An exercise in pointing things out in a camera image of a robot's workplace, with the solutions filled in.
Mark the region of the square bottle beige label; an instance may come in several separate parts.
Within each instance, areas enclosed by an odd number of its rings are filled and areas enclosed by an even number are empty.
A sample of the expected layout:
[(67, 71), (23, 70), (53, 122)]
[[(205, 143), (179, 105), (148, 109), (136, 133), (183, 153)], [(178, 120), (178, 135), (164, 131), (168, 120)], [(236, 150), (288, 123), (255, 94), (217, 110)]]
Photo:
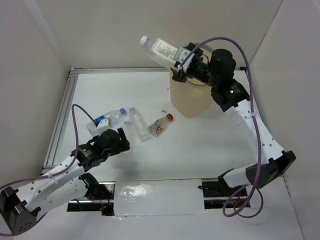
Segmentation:
[(146, 35), (142, 36), (139, 44), (146, 50), (152, 60), (161, 66), (171, 69), (176, 64), (176, 54), (178, 48), (167, 43), (160, 38), (152, 38)]

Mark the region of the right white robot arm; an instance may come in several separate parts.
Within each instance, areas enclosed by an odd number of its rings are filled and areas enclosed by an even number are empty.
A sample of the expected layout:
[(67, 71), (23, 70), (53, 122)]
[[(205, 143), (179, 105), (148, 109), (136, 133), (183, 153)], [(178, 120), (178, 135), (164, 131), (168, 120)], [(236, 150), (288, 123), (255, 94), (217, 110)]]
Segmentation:
[(208, 63), (203, 62), (202, 55), (203, 51), (196, 49), (193, 43), (178, 48), (175, 65), (171, 68), (173, 80), (185, 83), (195, 78), (209, 86), (214, 102), (240, 129), (256, 159), (254, 165), (222, 173), (218, 177), (218, 190), (223, 196), (230, 196), (239, 186), (252, 185), (261, 189), (284, 174), (296, 156), (277, 143), (255, 113), (253, 97), (234, 79), (236, 61), (232, 53), (216, 49)]

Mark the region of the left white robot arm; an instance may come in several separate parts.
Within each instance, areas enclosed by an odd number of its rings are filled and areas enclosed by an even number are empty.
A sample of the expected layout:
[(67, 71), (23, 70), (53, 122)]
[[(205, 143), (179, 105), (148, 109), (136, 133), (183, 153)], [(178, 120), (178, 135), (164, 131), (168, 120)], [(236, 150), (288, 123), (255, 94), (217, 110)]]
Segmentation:
[(81, 144), (41, 179), (30, 180), (17, 189), (4, 187), (0, 192), (0, 214), (10, 234), (18, 236), (27, 232), (49, 211), (71, 200), (109, 201), (112, 192), (89, 170), (129, 149), (130, 143), (122, 128), (107, 129)]

